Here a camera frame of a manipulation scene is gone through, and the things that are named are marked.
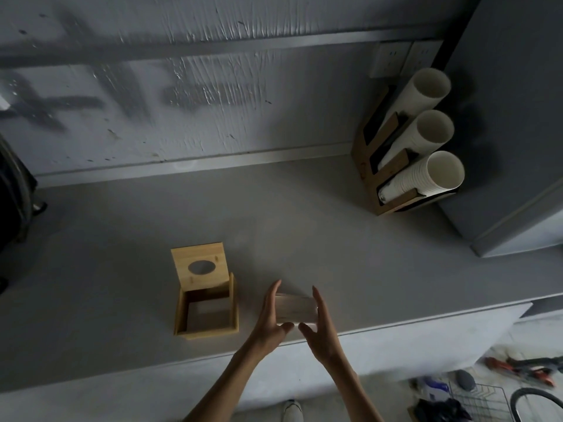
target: stack of paper cups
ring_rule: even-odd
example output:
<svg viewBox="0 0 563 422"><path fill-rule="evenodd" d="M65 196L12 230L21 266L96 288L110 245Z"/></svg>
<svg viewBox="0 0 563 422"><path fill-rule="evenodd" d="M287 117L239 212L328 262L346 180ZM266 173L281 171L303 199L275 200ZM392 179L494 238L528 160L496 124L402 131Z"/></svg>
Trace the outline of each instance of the stack of paper cups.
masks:
<svg viewBox="0 0 563 422"><path fill-rule="evenodd" d="M458 157L436 151L399 172L380 189L379 199L388 203L413 188L430 197L457 188L464 178L465 169Z"/></svg>
<svg viewBox="0 0 563 422"><path fill-rule="evenodd" d="M410 149L421 156L431 154L454 136L454 123L446 114L424 111L391 144L391 148L377 165L381 169L403 149Z"/></svg>
<svg viewBox="0 0 563 422"><path fill-rule="evenodd" d="M418 70L385 114L384 124L392 113L415 117L422 111L431 110L450 90L452 82L442 71L434 68Z"/></svg>

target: forearm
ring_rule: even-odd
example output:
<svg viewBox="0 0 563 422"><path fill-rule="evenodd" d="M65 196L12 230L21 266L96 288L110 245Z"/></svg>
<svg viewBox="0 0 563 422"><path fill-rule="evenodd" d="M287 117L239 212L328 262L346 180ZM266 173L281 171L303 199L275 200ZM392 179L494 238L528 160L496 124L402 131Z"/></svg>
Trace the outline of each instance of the forearm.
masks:
<svg viewBox="0 0 563 422"><path fill-rule="evenodd" d="M327 365L327 371L344 400L351 422L384 422L348 360Z"/></svg>
<svg viewBox="0 0 563 422"><path fill-rule="evenodd" d="M249 348L237 351L221 377L184 422L228 422L259 360Z"/></svg>

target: white shoe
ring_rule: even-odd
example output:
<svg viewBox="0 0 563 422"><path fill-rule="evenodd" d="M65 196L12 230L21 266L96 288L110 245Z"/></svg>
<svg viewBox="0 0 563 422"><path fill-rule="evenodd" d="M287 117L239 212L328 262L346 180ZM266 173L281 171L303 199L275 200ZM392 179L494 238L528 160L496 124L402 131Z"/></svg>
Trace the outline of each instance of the white shoe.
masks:
<svg viewBox="0 0 563 422"><path fill-rule="evenodd" d="M295 400L287 400L281 413L281 422L303 422L301 405Z"/></svg>

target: person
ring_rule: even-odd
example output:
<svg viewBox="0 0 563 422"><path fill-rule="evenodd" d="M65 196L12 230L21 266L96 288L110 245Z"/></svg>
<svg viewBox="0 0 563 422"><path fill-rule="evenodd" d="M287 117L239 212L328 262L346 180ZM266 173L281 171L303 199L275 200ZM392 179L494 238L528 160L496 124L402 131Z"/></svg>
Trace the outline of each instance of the person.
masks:
<svg viewBox="0 0 563 422"><path fill-rule="evenodd" d="M262 359L272 352L293 323L276 324L275 296L282 281L273 283L264 297L262 311L247 341L233 355L229 365L215 385L184 418L184 422L228 422L235 410L244 387ZM316 287L313 297L318 306L317 331L299 324L315 358L325 367L340 392L351 422L383 422L369 400L360 380L346 359L338 335L330 318L327 305ZM289 401L284 408L284 422L302 421L301 407Z"/></svg>

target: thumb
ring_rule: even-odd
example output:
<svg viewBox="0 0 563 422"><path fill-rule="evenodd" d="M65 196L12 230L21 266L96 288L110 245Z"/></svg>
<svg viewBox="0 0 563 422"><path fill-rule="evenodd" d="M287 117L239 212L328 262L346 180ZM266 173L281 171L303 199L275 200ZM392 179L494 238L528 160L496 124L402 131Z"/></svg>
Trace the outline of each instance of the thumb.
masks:
<svg viewBox="0 0 563 422"><path fill-rule="evenodd" d="M299 331L301 333L303 333L303 336L307 340L307 343L309 345L311 345L311 341L313 340L313 337L315 336L315 332L313 332L313 329L311 327L307 326L305 323L299 323L298 328L299 328Z"/></svg>
<svg viewBox="0 0 563 422"><path fill-rule="evenodd" d="M293 327L295 327L295 324L293 323L284 323L281 326L281 329L285 332L285 334L289 333Z"/></svg>

